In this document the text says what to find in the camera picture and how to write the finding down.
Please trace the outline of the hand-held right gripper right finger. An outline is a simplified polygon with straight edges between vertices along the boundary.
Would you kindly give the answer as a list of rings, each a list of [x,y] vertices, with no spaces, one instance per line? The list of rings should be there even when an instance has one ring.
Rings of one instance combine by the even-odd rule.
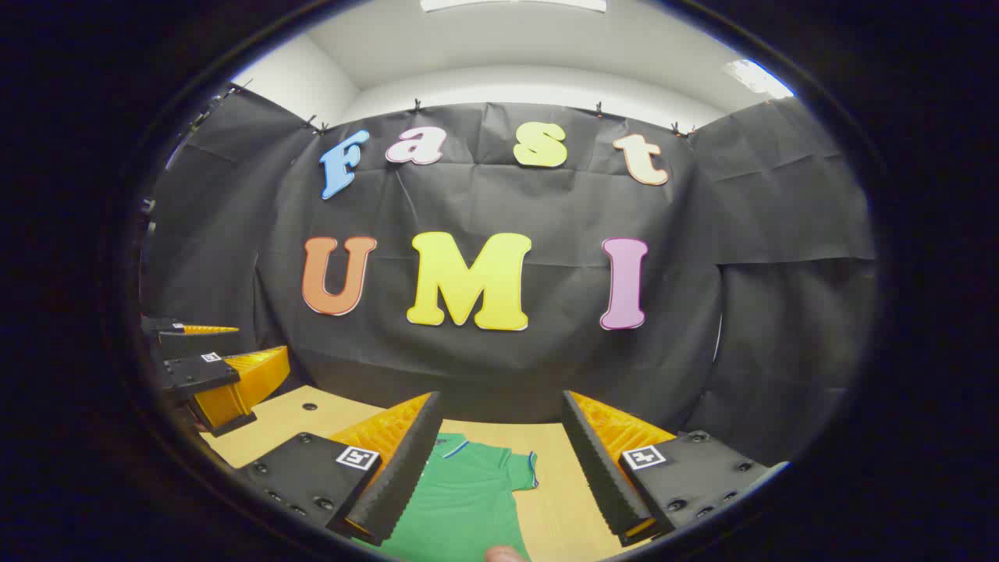
[[[789,465],[759,463],[707,431],[674,435],[570,390],[561,395],[561,423],[597,508],[624,546],[724,512]]]

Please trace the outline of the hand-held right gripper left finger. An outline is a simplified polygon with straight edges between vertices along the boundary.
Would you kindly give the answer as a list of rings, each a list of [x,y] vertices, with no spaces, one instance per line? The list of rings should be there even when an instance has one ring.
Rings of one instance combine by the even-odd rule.
[[[297,433],[238,472],[297,520],[379,546],[409,505],[442,420],[440,393],[425,393],[332,436]]]

